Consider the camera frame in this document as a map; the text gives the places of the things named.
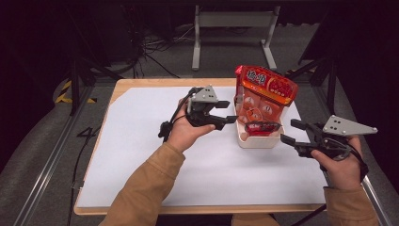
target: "black clamp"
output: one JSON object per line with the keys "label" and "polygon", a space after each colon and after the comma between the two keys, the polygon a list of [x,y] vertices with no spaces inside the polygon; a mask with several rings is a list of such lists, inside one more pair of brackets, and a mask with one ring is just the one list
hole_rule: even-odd
{"label": "black clamp", "polygon": [[222,130],[225,124],[235,123],[237,116],[228,116],[221,118],[213,116],[210,111],[215,108],[227,108],[230,104],[229,101],[218,101],[215,91],[212,86],[205,88],[192,88],[188,94],[182,99],[175,113],[170,121],[164,121],[161,124],[158,137],[163,137],[164,142],[168,140],[169,134],[173,128],[174,119],[182,108],[183,104],[188,99],[188,106],[185,112],[187,120],[193,126],[202,126],[206,124],[213,124],[216,130]]}
{"label": "black clamp", "polygon": [[293,146],[300,157],[312,158],[311,151],[319,150],[335,161],[341,161],[353,154],[360,162],[360,181],[368,173],[369,169],[362,160],[359,152],[348,144],[346,137],[351,135],[375,134],[376,128],[349,121],[336,116],[331,116],[325,123],[305,123],[299,120],[291,120],[295,128],[306,130],[313,134],[313,142],[296,142],[292,137],[280,135],[281,142]]}

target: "person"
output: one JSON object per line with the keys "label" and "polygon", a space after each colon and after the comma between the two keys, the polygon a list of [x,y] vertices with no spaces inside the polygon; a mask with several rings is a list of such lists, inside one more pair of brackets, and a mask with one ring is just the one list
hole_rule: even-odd
{"label": "person", "polygon": [[[162,201],[173,188],[185,160],[184,151],[199,137],[215,130],[212,124],[193,127],[183,117],[185,110],[186,104],[173,122],[169,139],[129,177],[112,202],[101,226],[156,225]],[[361,152],[359,137],[350,137],[348,142]],[[331,225],[378,225],[375,210],[359,180],[358,159],[350,154],[342,161],[334,161],[317,150],[312,151],[311,155],[327,169],[333,184],[333,187],[324,187],[327,217]],[[278,223],[268,218],[265,225]]]}

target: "wooden table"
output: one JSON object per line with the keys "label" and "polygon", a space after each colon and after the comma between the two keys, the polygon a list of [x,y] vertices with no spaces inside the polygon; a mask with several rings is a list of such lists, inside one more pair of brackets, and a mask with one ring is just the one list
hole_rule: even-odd
{"label": "wooden table", "polygon": [[[115,86],[110,99],[113,104],[123,93],[130,88],[154,88],[154,87],[235,87],[235,78],[211,78],[211,79],[122,79]],[[99,140],[104,127],[97,139],[91,157],[96,153]],[[163,206],[160,214],[234,214],[234,213],[277,213],[277,212],[301,212],[312,211],[321,204],[254,204],[254,205],[201,205],[201,206]],[[80,208],[76,204],[74,212],[77,215],[105,215],[108,207]]]}

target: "aluminum rail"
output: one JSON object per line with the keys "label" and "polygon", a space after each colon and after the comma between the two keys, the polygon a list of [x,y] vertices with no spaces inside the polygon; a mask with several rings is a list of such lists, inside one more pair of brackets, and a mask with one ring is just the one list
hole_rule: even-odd
{"label": "aluminum rail", "polygon": [[[92,90],[93,87],[85,87],[82,93],[82,100],[87,100]],[[70,136],[72,128],[75,126],[80,114],[82,113],[85,102],[86,101],[82,101],[73,116],[70,116],[68,118],[53,151],[51,152],[46,164],[39,174],[38,180],[36,181],[28,198],[26,199],[26,202],[20,214],[16,218],[14,226],[27,225],[29,220],[32,218],[32,215],[39,204],[40,198],[43,195],[47,185],[49,184],[54,171],[56,170],[59,159],[64,153],[66,141]]]}

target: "gray floor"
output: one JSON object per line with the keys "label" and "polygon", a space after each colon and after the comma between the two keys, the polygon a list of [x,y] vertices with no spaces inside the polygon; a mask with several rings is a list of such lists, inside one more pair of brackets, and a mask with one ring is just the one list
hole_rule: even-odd
{"label": "gray floor", "polygon": [[[316,28],[317,25],[288,25],[276,28],[271,49],[278,66],[278,72],[285,73],[299,67],[297,61]],[[234,77],[233,72],[237,65],[267,66],[259,43],[259,37],[262,35],[259,30],[249,29],[244,34],[237,35],[229,30],[213,29],[202,32],[201,35],[201,63],[198,72],[191,70],[193,51],[193,41],[191,40],[175,44],[164,52],[152,53],[151,56],[180,77]],[[141,58],[140,64],[141,68],[138,65],[136,67],[140,77],[172,78],[149,58],[147,60]],[[133,74],[128,72],[124,73],[123,76],[131,78]],[[295,101],[302,120],[325,121],[328,117],[323,100],[323,93],[326,92],[325,86],[313,88],[306,82],[305,76],[298,78],[296,82],[299,85],[299,93]],[[59,89],[55,90],[55,97],[62,86],[63,84],[60,84]],[[46,185],[37,205],[34,206],[32,215],[26,221],[27,225],[67,224],[73,168],[85,143],[85,138],[77,137],[77,135],[88,127],[96,129],[101,126],[114,86],[115,82],[102,78],[92,89],[89,97],[97,98],[98,102],[84,105],[75,126],[66,139],[64,148],[61,150],[62,155],[56,162],[49,183]],[[71,119],[69,116],[71,107],[71,104],[56,104],[56,107],[26,136],[9,160],[8,165],[0,175],[0,225],[12,225],[23,209],[38,175],[57,145],[66,123]],[[356,119],[340,86],[337,87],[336,113],[349,120]],[[95,140],[96,137],[83,150],[77,168],[77,182],[81,182],[84,178]],[[399,225],[398,194],[375,162],[367,143],[364,140],[362,142],[365,159],[371,169],[368,177],[392,225]],[[281,225],[291,225],[304,216],[304,213],[276,214]],[[102,216],[80,217],[73,214],[72,225],[97,225],[102,218]],[[326,213],[311,219],[305,225],[327,225]]]}

